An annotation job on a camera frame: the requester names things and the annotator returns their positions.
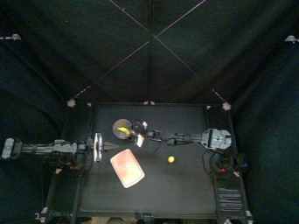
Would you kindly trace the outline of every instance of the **black backdrop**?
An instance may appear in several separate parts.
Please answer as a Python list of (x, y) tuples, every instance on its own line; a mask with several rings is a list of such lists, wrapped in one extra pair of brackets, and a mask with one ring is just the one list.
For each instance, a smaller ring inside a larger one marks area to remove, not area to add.
[[(215, 89), (248, 154), (252, 214), (295, 223), (299, 55), (284, 39), (298, 18), (298, 1), (1, 1), (0, 36), (23, 40), (0, 42), (0, 144), (57, 138), (87, 86), (79, 102), (220, 103)], [(0, 221), (32, 218), (40, 166), (0, 165)]]

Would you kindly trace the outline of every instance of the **yellow ball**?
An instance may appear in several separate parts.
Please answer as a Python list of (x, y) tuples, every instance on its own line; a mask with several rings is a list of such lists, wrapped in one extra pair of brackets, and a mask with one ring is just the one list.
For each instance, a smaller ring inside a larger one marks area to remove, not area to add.
[(168, 163), (171, 164), (173, 162), (173, 156), (168, 157)]

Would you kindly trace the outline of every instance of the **black fabric wall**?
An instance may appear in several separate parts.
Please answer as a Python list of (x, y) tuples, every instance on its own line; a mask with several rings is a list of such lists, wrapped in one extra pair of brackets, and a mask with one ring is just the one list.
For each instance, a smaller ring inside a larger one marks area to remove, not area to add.
[(239, 149), (247, 153), (247, 197), (256, 223), (299, 221), (299, 45), (284, 43), (236, 102)]
[[(0, 33), (15, 32), (0, 23)], [(60, 138), (64, 114), (59, 90), (32, 49), (24, 42), (0, 42), (0, 153), (8, 137), (28, 144)], [(0, 223), (33, 223), (49, 177), (37, 157), (0, 161)]]

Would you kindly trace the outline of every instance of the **metal rod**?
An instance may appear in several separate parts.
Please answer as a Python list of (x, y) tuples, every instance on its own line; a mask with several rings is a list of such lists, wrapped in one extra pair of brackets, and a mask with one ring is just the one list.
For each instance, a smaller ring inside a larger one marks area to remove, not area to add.
[(155, 36), (159, 37), (205, 1), (200, 1)]
[(221, 99), (223, 102), (225, 102), (225, 99), (220, 96), (220, 94), (216, 92), (216, 90), (211, 87), (211, 85), (208, 85), (204, 81), (204, 79), (197, 75), (197, 73), (191, 69), (191, 67), (187, 65), (187, 63), (184, 63), (184, 61), (181, 60), (181, 58), (173, 53), (173, 51), (169, 49), (169, 47), (164, 44), (164, 42), (156, 37), (153, 36), (153, 38), (159, 41), (159, 43), (163, 45), (163, 47), (169, 51), (169, 53), (173, 55), (173, 57), (184, 64), (184, 66), (189, 69), (189, 71), (192, 72), (192, 74), (195, 74), (195, 76), (200, 79), (201, 84), (212, 91), (212, 93)]
[(95, 79), (95, 81), (85, 87), (85, 88), (83, 88), (73, 96), (72, 96), (72, 98), (71, 99), (73, 99), (73, 98), (76, 98), (76, 97), (79, 97), (89, 88), (91, 88), (91, 86), (92, 85), (95, 85), (95, 83), (97, 82), (97, 81), (100, 81), (103, 78), (104, 78), (104, 76), (107, 75), (107, 74), (109, 74), (113, 70), (115, 70), (115, 68), (117, 68), (133, 55), (135, 55), (135, 53), (145, 46), (148, 44), (148, 41), (140, 46), (140, 47), (137, 47), (137, 49), (128, 55), (128, 56), (125, 56), (125, 58), (123, 59), (123, 60), (120, 60), (117, 63), (116, 63), (116, 65), (97, 78), (97, 79)]
[(121, 8), (112, 0), (109, 2), (127, 14), (127, 16), (144, 28), (144, 30), (148, 32), (145, 27), (136, 21), (136, 19), (125, 12), (125, 9)]
[(153, 0), (148, 2), (148, 41), (149, 41), (149, 50), (148, 50), (148, 68), (147, 68), (147, 101), (151, 105), (151, 89), (152, 89), (152, 65), (153, 65)]

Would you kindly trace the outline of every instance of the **orange plate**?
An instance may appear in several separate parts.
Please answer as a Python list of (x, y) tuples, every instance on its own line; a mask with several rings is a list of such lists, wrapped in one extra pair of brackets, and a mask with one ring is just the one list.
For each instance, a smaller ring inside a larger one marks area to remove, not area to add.
[(115, 168), (116, 175), (124, 188), (135, 185), (145, 176), (144, 171), (136, 161), (136, 157), (129, 149), (120, 151), (109, 162)]

